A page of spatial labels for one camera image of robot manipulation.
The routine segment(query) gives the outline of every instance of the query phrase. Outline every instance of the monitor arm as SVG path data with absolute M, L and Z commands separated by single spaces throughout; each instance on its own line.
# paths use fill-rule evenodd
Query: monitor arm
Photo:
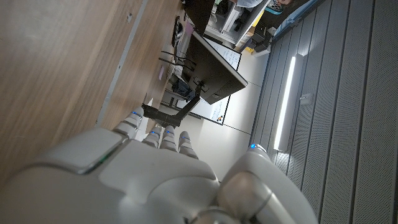
M 158 124 L 163 127 L 167 127 L 169 125 L 175 127 L 179 127 L 181 124 L 182 119 L 186 117 L 189 112 L 199 103 L 200 101 L 200 93 L 203 83 L 199 83 L 195 90 L 195 97 L 189 101 L 187 105 L 185 105 L 177 114 L 169 115 L 167 113 L 163 113 L 159 111 L 157 108 L 152 106 L 148 106 L 142 104 L 142 108 L 144 109 L 144 116 L 146 118 L 154 119 Z

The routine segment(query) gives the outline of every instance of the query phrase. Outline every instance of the computer monitor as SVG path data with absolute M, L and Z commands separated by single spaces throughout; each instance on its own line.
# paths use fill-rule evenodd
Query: computer monitor
M 248 85 L 248 82 L 196 32 L 192 33 L 185 58 L 182 78 L 192 90 L 202 83 L 200 96 L 209 104 Z

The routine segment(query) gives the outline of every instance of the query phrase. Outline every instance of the cabinet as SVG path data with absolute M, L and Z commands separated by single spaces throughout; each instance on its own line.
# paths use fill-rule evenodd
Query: cabinet
M 244 38 L 245 34 L 254 24 L 257 16 L 261 14 L 270 1 L 271 0 L 263 0 L 258 6 L 252 8 L 248 20 L 240 27 L 238 31 L 234 30 L 236 27 L 234 21 L 236 20 L 236 15 L 237 13 L 239 14 L 239 12 L 236 10 L 237 6 L 232 4 L 230 5 L 226 16 L 216 15 L 217 22 L 214 22 L 212 18 L 209 19 L 205 33 L 215 35 L 219 38 L 227 40 L 228 42 L 231 42 L 233 45 L 236 45 Z

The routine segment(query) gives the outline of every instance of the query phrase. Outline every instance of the fluorescent light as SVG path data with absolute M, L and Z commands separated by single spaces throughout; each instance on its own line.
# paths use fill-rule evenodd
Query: fluorescent light
M 279 115 L 278 128 L 277 128 L 276 136 L 275 136 L 274 149 L 276 149 L 276 150 L 279 150 L 279 143 L 280 143 L 280 138 L 282 136 L 282 128 L 284 126 L 287 102 L 289 100 L 290 87 L 292 86 L 295 63 L 296 63 L 296 57 L 292 57 L 292 61 L 290 63 L 290 68 L 289 68 L 289 74 L 287 75 L 284 100 L 282 102 L 282 109 L 280 110 L 280 115 Z

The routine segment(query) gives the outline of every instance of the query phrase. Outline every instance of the whiteboard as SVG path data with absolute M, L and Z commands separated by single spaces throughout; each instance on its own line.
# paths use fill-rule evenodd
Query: whiteboard
M 223 45 L 217 44 L 207 38 L 204 38 L 235 70 L 238 70 L 239 61 L 241 60 L 241 54 L 231 50 Z M 219 124 L 223 124 L 226 108 L 228 105 L 229 97 L 223 98 L 210 105 L 202 97 L 199 103 L 191 110 L 191 113 L 199 115 L 202 118 L 214 121 Z M 178 100 L 177 107 L 183 108 L 188 103 L 185 101 Z
M 216 42 L 204 38 L 223 58 L 233 67 L 238 70 L 239 61 L 241 60 L 241 54 L 234 50 L 231 50 L 224 45 L 217 44 Z

